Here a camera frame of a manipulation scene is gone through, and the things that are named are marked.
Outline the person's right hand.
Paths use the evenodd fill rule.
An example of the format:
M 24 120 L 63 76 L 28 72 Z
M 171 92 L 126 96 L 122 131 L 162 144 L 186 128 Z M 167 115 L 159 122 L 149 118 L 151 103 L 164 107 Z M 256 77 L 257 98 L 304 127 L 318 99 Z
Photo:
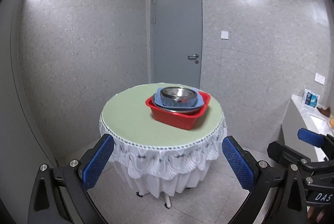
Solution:
M 326 208 L 309 207 L 307 212 L 307 223 L 318 224 L 325 215 Z

